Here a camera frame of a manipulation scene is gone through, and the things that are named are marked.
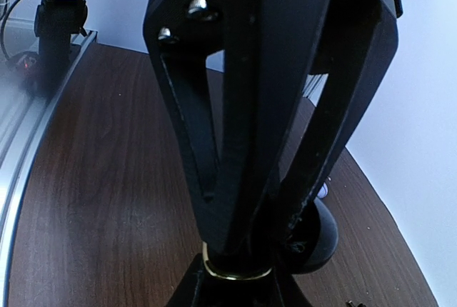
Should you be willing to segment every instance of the black cable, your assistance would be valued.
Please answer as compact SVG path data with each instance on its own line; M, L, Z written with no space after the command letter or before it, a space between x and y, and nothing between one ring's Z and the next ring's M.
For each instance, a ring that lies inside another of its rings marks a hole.
M14 7L21 2L21 0L15 0L14 3L11 4L9 7L8 11L5 14L5 17L3 18L3 21L1 22L1 27L0 27L0 45L1 45L1 50L3 51L3 54L5 55L6 60L9 60L11 57L8 55L8 51L6 51L5 48L5 28L6 28L6 22L8 21L9 15L12 13Z
M4 12L3 12L3 14L0 16L0 20L3 20L3 18L6 16L6 11L8 10L8 4L5 4L4 7L5 7L5 8L3 9Z

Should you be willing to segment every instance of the brass ring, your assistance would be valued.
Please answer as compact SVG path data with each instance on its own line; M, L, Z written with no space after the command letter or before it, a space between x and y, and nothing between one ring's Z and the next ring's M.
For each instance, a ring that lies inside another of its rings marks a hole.
M270 274L273 268L270 268L263 273L257 273L255 275L241 275L237 273L227 273L225 271L220 271L214 268L213 264L209 260L208 256L208 244L203 242L203 264L205 265L206 271L213 277L219 278L221 280L228 280L228 281L254 281L259 280Z

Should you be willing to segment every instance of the wooden desk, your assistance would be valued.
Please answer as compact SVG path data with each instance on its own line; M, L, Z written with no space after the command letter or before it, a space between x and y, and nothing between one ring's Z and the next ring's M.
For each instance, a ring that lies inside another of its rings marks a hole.
M285 168L311 112L303 100ZM346 151L328 185L340 245L327 266L298 278L315 307L344 307L348 299L368 307L437 306L391 215ZM9 306L164 306L200 249L149 58L92 45L36 157Z

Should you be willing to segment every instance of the white background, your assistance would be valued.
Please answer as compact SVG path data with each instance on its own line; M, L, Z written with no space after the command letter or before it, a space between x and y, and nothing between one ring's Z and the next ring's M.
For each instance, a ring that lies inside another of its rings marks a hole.
M99 42L145 51L148 0L87 0ZM14 16L32 20L39 0ZM457 0L403 0L400 47L348 148L442 307L457 301ZM210 60L220 69L221 56Z

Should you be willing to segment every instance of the metal screw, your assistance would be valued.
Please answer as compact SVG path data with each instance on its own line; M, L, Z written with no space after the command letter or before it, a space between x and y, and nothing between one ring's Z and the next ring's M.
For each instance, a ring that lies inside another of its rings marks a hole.
M199 21L214 21L219 13L210 10L206 0L192 0L187 9L187 17Z
M356 305L354 305L354 302L352 302L352 301L346 302L346 306L347 307L356 307ZM366 306L363 303L361 303L357 307L366 307Z
M162 43L175 44L178 42L178 38L171 34L171 31L168 27L162 27L159 31L157 39Z

